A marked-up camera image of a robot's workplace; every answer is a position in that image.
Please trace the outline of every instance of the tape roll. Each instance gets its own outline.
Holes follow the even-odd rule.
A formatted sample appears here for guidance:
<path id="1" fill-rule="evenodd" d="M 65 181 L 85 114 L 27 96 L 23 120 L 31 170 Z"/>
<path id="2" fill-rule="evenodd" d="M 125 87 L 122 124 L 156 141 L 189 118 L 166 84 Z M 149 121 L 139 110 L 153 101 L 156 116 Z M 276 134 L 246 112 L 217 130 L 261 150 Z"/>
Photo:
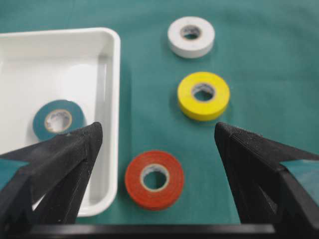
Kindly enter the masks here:
<path id="1" fill-rule="evenodd" d="M 144 178 L 155 171 L 164 174 L 166 181 L 160 188 L 151 189 L 145 185 Z M 138 155 L 125 173 L 125 186 L 133 201 L 152 211 L 171 206 L 179 198 L 183 185 L 181 164 L 171 154 L 162 151 L 148 151 Z"/>
<path id="2" fill-rule="evenodd" d="M 81 108 L 66 100 L 47 103 L 36 113 L 33 120 L 33 131 L 41 141 L 83 126 L 84 115 Z"/>
<path id="3" fill-rule="evenodd" d="M 178 56 L 197 58 L 213 47 L 215 30 L 203 18 L 185 16 L 174 21 L 167 32 L 169 46 Z"/>
<path id="4" fill-rule="evenodd" d="M 198 100 L 197 92 L 211 95 L 207 101 Z M 178 103 L 185 115 L 198 121 L 219 117 L 227 108 L 230 92 L 226 82 L 209 72 L 196 72 L 186 76 L 177 89 Z"/>

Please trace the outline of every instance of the hole of tape roll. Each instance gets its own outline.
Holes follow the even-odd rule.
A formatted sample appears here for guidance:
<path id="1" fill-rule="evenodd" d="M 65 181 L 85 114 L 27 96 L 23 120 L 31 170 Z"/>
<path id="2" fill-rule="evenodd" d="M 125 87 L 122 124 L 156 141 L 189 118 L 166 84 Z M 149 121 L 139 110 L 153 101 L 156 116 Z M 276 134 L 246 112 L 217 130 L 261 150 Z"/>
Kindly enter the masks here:
<path id="1" fill-rule="evenodd" d="M 168 182 L 169 172 L 160 164 L 150 164 L 141 172 L 141 184 L 148 191 L 161 191 L 167 186 Z"/>
<path id="2" fill-rule="evenodd" d="M 195 40 L 201 35 L 201 31 L 197 26 L 187 25 L 180 30 L 180 34 L 187 40 Z"/>
<path id="3" fill-rule="evenodd" d="M 212 100 L 216 94 L 215 89 L 207 83 L 196 84 L 191 93 L 198 101 L 204 102 Z"/>
<path id="4" fill-rule="evenodd" d="M 45 118 L 45 128 L 52 133 L 59 133 L 67 130 L 72 123 L 72 115 L 64 109 L 51 111 Z"/>

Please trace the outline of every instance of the teal tape roll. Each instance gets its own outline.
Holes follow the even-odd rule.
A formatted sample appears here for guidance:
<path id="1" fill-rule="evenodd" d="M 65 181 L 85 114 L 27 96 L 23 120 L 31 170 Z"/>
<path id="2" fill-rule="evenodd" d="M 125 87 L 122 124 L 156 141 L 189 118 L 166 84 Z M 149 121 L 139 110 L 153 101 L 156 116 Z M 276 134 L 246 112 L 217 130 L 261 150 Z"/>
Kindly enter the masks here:
<path id="1" fill-rule="evenodd" d="M 72 101 L 57 100 L 44 105 L 35 115 L 33 130 L 39 140 L 48 140 L 84 126 L 81 108 Z"/>

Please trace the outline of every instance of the green tablecloth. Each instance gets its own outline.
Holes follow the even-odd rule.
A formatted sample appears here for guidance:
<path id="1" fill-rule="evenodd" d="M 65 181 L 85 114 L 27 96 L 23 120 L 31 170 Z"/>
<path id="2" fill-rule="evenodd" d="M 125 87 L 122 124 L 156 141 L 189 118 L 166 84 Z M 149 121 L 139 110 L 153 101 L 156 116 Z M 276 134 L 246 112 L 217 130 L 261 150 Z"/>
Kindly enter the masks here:
<path id="1" fill-rule="evenodd" d="M 119 189 L 108 210 L 78 222 L 239 222 L 214 122 L 194 122 L 177 105 L 177 86 L 193 72 L 214 72 L 230 86 L 219 120 L 319 153 L 318 10 L 317 0 L 0 0 L 0 32 L 103 26 L 121 37 Z M 203 58 L 168 48 L 168 26 L 187 15 L 215 27 Z M 172 153 L 185 172 L 180 199 L 161 212 L 136 206 L 124 186 L 129 162 L 150 149 Z"/>

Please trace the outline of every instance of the red tape roll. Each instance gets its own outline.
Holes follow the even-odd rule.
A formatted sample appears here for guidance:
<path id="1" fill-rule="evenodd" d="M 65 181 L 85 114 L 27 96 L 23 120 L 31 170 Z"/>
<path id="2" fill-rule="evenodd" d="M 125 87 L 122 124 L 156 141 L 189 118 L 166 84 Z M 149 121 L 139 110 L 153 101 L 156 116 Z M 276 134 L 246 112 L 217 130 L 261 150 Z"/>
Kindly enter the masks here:
<path id="1" fill-rule="evenodd" d="M 166 176 L 166 182 L 158 189 L 144 184 L 144 177 L 159 171 Z M 149 151 L 138 155 L 129 164 L 125 173 L 125 186 L 139 206 L 148 210 L 162 210 L 171 206 L 180 196 L 184 185 L 181 164 L 171 154 Z"/>

